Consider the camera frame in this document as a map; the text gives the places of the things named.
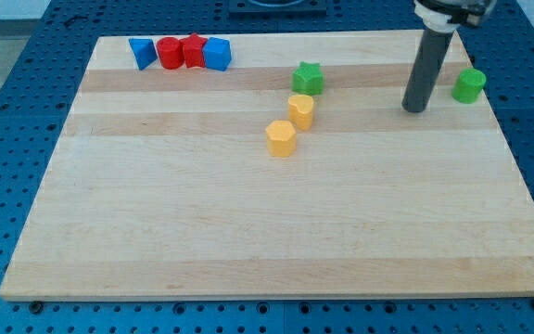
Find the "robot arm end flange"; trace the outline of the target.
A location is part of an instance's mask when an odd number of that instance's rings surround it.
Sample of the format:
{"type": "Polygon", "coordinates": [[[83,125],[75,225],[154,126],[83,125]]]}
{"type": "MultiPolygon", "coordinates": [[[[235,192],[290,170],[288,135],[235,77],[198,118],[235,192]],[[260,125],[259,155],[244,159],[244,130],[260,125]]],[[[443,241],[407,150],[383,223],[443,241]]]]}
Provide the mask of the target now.
{"type": "Polygon", "coordinates": [[[480,27],[491,15],[497,0],[414,0],[414,13],[425,26],[440,33],[460,26],[480,27]]]}

